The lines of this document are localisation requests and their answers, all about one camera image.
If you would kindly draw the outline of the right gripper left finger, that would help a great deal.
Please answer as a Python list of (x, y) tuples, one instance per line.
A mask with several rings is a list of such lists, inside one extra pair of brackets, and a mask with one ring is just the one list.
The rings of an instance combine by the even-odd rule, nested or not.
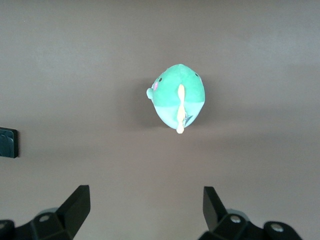
[(80, 185), (55, 211), (43, 211), (24, 225), (0, 220), (0, 240), (74, 240), (90, 210), (90, 187)]

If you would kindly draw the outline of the green dinosaur plush toy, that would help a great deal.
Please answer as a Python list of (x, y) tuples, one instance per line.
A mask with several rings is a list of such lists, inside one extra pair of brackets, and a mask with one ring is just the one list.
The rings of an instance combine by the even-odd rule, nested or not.
[(178, 134), (195, 121), (206, 100), (200, 75), (184, 64), (166, 69), (146, 95), (159, 118)]

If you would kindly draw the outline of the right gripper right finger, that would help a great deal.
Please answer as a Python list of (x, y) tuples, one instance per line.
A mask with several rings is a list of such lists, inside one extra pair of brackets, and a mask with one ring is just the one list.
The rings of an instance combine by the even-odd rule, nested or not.
[(212, 186), (203, 188), (202, 211), (208, 231), (198, 240), (303, 240), (284, 222), (267, 221), (260, 228), (243, 212), (228, 211)]

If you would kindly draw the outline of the small black square box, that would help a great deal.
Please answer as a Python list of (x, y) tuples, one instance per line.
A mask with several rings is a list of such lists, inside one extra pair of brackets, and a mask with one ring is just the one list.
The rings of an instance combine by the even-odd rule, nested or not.
[(16, 129), (0, 127), (0, 157), (19, 156), (19, 132)]

